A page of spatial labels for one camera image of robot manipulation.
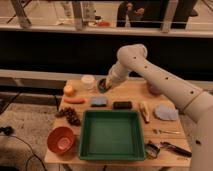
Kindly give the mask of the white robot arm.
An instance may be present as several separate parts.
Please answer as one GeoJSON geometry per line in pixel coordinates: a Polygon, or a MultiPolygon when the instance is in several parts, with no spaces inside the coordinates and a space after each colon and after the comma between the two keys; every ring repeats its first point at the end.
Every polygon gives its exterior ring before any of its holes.
{"type": "Polygon", "coordinates": [[[213,171],[213,95],[150,63],[146,57],[143,44],[121,47],[106,77],[106,87],[121,84],[131,71],[141,75],[197,123],[190,171],[213,171]]]}

